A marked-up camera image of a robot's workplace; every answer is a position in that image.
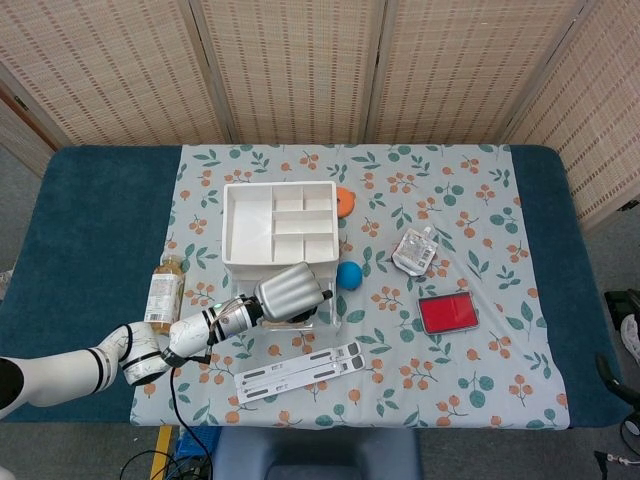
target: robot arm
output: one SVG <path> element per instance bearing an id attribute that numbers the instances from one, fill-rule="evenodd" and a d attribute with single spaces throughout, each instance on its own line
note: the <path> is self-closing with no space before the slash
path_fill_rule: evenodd
<path id="1" fill-rule="evenodd" d="M 331 296 L 309 266 L 299 263 L 259 282 L 253 297 L 241 295 L 176 322 L 164 351 L 151 325 L 136 322 L 85 350 L 29 360 L 0 357 L 0 419 L 25 403 L 47 407 L 100 392 L 113 383 L 118 365 L 127 383 L 138 386 L 188 360 L 209 363 L 215 344 L 255 327 L 260 319 L 304 320 Z M 203 357 L 194 357 L 203 349 Z"/>

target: gray carpet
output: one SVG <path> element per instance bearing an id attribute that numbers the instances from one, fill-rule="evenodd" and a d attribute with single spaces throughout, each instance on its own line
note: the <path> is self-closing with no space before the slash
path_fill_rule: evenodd
<path id="1" fill-rule="evenodd" d="M 15 261 L 39 187 L 35 176 L 0 153 L 0 270 Z M 640 207 L 587 238 L 598 287 L 640 288 Z M 640 369 L 614 336 L 625 380 L 640 389 Z M 128 425 L 0 424 L 0 465 L 19 480 L 116 479 L 138 451 L 155 446 L 157 429 Z M 617 427 L 564 432 L 424 430 L 420 432 L 426 479 L 599 479 L 593 450 L 630 455 Z M 640 440 L 634 439 L 640 449 Z M 149 478 L 151 458 L 132 465 L 126 479 Z M 609 478 L 640 478 L 612 465 Z"/>

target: table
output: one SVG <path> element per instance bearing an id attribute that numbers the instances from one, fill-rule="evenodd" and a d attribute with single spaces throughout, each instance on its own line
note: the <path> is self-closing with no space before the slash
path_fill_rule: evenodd
<path id="1" fill-rule="evenodd" d="M 234 150 L 231 146 L 227 148 L 229 152 Z M 602 345 L 606 326 L 594 296 L 579 231 L 571 216 L 561 164 L 555 154 L 544 148 L 511 150 L 515 177 L 530 180 L 519 182 L 519 193 L 542 311 L 549 323 L 549 343 L 567 383 L 571 422 L 578 426 L 613 423 L 624 408 L 599 388 L 595 372 L 586 366 L 593 351 L 605 350 L 611 355 L 611 349 L 606 343 Z M 134 321 L 144 309 L 148 272 L 162 250 L 171 203 L 168 190 L 175 181 L 178 153 L 178 148 L 80 147 L 63 150 L 54 157 L 16 268 L 15 283 L 0 310 L 3 353 L 33 356 L 58 352 L 63 347 L 82 348 L 97 343 L 116 324 Z M 534 161 L 545 162 L 544 172 Z M 551 202 L 554 208 L 543 212 L 527 209 L 527 198 L 534 202 L 530 205 Z M 78 202 L 87 204 L 86 214 L 73 208 Z M 61 232 L 56 224 L 63 222 L 68 228 Z M 552 224 L 555 229 L 545 228 Z M 132 237 L 125 242 L 122 232 L 134 228 L 142 233 L 140 240 Z M 95 244 L 86 241 L 98 238 L 106 241 Z M 80 247 L 90 255 L 89 264 L 80 259 Z M 566 261 L 568 268 L 557 269 L 553 262 L 559 259 Z M 60 301 L 73 295 L 78 301 Z M 98 308 L 93 310 L 91 319 L 103 323 L 94 324 L 89 334 L 70 338 L 69 330 L 86 331 L 87 312 L 92 306 Z M 35 333 L 35 325 L 32 327 L 28 319 L 39 318 L 43 308 L 51 311 L 54 328 L 47 327 L 45 336 L 31 334 Z M 561 309 L 567 312 L 566 323 L 552 322 L 550 319 L 562 318 Z M 19 326 L 17 319 L 22 320 Z M 55 328 L 61 324 L 67 328 Z M 575 328 L 572 324 L 591 328 Z M 25 338 L 29 341 L 16 341 Z M 46 415 L 65 420 L 122 419 L 122 413 L 129 407 L 123 400 L 126 394 L 126 388 L 117 385 L 90 399 L 47 409 Z M 13 418 L 34 419 L 42 415 L 42 410 L 25 408 Z"/>

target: orange flower pattern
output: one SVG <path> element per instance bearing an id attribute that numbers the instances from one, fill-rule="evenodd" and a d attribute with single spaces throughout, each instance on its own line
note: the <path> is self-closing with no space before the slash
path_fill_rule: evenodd
<path id="1" fill-rule="evenodd" d="M 192 425 L 565 428 L 513 172 L 509 148 L 495 145 L 184 147 L 164 242 L 185 258 L 182 317 L 233 295 L 220 258 L 226 183 L 330 179 L 352 190 L 338 248 L 361 265 L 363 284 L 334 298 L 338 337 L 249 330 L 215 345 L 210 364 L 174 372 L 176 405 L 169 375 L 136 389 L 132 422 L 174 422 L 177 406 Z M 391 256 L 407 228 L 426 226 L 437 255 L 408 277 Z M 417 298 L 456 291 L 474 295 L 479 327 L 425 334 Z M 240 404 L 234 374 L 353 340 L 362 372 Z"/>

